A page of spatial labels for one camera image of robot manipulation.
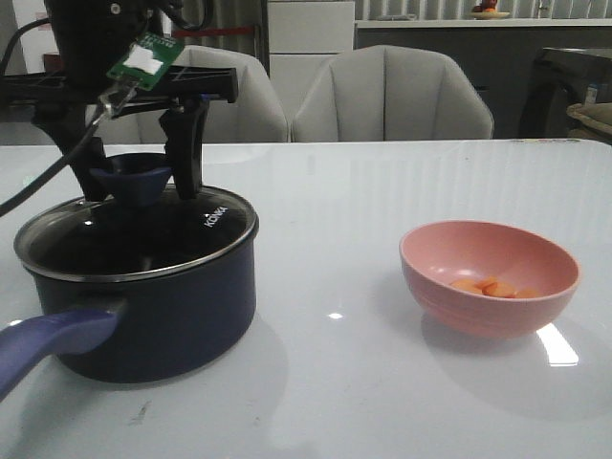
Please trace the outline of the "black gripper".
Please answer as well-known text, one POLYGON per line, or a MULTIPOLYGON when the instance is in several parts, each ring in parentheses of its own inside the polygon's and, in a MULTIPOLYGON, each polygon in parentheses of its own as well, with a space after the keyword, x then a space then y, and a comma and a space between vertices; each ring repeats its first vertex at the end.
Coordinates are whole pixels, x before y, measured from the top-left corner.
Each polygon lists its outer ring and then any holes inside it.
MULTIPOLYGON (((7 105, 35 105, 32 123, 47 134, 68 160, 87 201, 103 201, 108 192, 91 170, 106 166, 103 142, 87 127, 87 104, 116 83, 106 72, 144 33, 164 36, 162 16, 179 29, 207 28, 213 4, 201 4, 197 22, 184 19, 181 1, 48 1, 50 24, 62 68, 58 72, 2 75, 1 99, 7 105)), ((166 135, 164 151, 182 200, 196 197, 202 186, 202 138, 209 101, 238 97, 234 69, 179 66, 175 62, 151 90, 135 87, 124 115, 166 110, 159 119, 166 135)))

